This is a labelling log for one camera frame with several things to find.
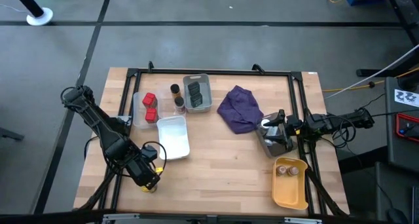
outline yellow tray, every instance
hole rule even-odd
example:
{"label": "yellow tray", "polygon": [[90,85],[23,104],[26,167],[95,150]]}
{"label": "yellow tray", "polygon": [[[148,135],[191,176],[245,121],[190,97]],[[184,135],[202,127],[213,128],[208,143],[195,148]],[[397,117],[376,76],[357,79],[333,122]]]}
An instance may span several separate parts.
{"label": "yellow tray", "polygon": [[[296,166],[299,174],[290,176],[288,174],[276,175],[278,166]],[[304,195],[304,174],[307,164],[303,160],[280,157],[275,161],[272,170],[272,199],[281,207],[304,210],[308,207]]]}

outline gray plastic bin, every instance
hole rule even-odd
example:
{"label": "gray plastic bin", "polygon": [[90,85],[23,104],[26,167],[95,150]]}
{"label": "gray plastic bin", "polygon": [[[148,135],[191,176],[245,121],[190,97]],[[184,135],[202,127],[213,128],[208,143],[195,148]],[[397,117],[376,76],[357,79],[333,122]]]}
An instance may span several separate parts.
{"label": "gray plastic bin", "polygon": [[[188,84],[198,82],[202,95],[202,104],[192,107],[191,95],[189,94]],[[185,87],[185,107],[188,113],[205,113],[211,109],[212,95],[210,87],[210,78],[206,74],[197,74],[186,76],[183,78],[183,86]]]}

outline purple towel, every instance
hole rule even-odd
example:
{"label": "purple towel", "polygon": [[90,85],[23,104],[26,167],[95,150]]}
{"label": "purple towel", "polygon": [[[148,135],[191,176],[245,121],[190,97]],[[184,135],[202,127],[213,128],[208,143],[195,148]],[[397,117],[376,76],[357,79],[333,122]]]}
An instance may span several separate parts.
{"label": "purple towel", "polygon": [[235,134],[255,130],[263,118],[251,91],[240,86],[235,86],[227,93],[217,112]]}

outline wooden table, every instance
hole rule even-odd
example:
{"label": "wooden table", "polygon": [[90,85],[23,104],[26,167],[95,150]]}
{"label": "wooden table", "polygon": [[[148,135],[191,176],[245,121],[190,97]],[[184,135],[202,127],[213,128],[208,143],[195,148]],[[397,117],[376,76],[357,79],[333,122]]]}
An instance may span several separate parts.
{"label": "wooden table", "polygon": [[[100,107],[115,116],[118,113],[127,68],[111,68]],[[302,73],[307,104],[313,113],[326,113],[317,73]],[[142,74],[140,92],[161,89],[171,98],[166,86],[183,86],[180,74]],[[264,114],[284,109],[292,113],[286,77],[210,75],[213,106],[208,113],[187,114],[191,153],[186,159],[168,161],[155,193],[143,193],[130,179],[121,183],[117,210],[119,212],[153,214],[217,214],[306,216],[306,210],[279,207],[271,198],[273,159],[263,152],[255,133],[236,135],[217,114],[227,92],[237,84],[251,90]],[[299,115],[302,115],[300,99]],[[139,130],[132,127],[131,139],[141,146],[149,140],[158,141],[157,129]],[[339,171],[335,148],[318,141],[321,180],[332,199],[346,213],[348,204]],[[284,156],[298,158],[297,150]],[[157,159],[156,165],[162,165]],[[74,207],[82,206],[103,181],[106,165],[97,140],[90,143]],[[311,184],[314,210],[319,213],[316,189]],[[110,185],[106,207],[110,207],[113,184]]]}

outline gray floor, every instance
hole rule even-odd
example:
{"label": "gray floor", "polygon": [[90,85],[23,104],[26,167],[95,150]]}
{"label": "gray floor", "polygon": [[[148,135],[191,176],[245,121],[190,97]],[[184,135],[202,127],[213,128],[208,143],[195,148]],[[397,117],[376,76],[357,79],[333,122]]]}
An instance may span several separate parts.
{"label": "gray floor", "polygon": [[[54,20],[96,21],[103,0],[37,0],[54,11]],[[409,0],[397,0],[409,19],[419,19]],[[0,3],[23,9],[17,0]],[[0,21],[24,20],[24,13],[0,7]],[[288,21],[396,22],[388,3],[350,7],[327,0],[111,0],[105,21]],[[0,213],[30,213],[51,160],[64,108],[59,94],[74,85],[94,27],[0,26],[0,126],[25,134],[16,143],[0,138]],[[101,98],[109,67],[265,69],[317,71],[322,87],[339,88],[359,80],[357,68],[383,68],[412,47],[398,28],[278,27],[102,27],[85,84]],[[347,113],[383,93],[346,92],[326,101],[332,113]],[[385,110],[379,100],[370,110]],[[46,204],[46,212],[68,211],[83,166],[83,146],[91,130],[75,116]],[[358,130],[350,148],[362,153],[385,145],[384,118]],[[340,158],[350,156],[339,151]],[[344,176],[353,209],[372,210],[365,190],[354,185],[362,172]]]}

